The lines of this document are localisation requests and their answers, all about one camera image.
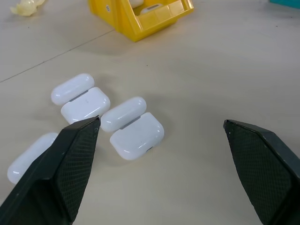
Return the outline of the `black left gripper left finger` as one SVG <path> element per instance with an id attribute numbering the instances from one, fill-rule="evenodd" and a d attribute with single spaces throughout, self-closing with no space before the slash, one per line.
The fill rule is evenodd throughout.
<path id="1" fill-rule="evenodd" d="M 72 225 L 87 187 L 98 116 L 63 128 L 0 206 L 0 225 Z"/>

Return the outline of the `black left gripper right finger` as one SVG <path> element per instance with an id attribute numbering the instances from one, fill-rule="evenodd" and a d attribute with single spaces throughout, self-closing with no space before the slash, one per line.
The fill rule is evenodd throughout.
<path id="1" fill-rule="evenodd" d="M 300 158 L 272 131 L 235 120 L 225 120 L 223 127 L 261 223 L 300 225 Z"/>

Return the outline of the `yellow plastic bin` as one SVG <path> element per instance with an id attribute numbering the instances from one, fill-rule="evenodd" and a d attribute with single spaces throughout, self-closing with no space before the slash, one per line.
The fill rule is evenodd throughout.
<path id="1" fill-rule="evenodd" d="M 176 23 L 194 10 L 192 0 L 88 0 L 88 4 L 92 14 L 134 42 Z M 140 14 L 142 9 L 155 4 L 162 7 Z"/>

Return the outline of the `pale yellow plastic packet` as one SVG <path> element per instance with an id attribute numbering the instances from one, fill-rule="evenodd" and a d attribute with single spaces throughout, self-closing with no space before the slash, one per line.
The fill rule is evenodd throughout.
<path id="1" fill-rule="evenodd" d="M 32 16 L 44 2 L 45 0 L 21 0 L 15 7 L 10 7 L 10 11 L 14 15 Z"/>

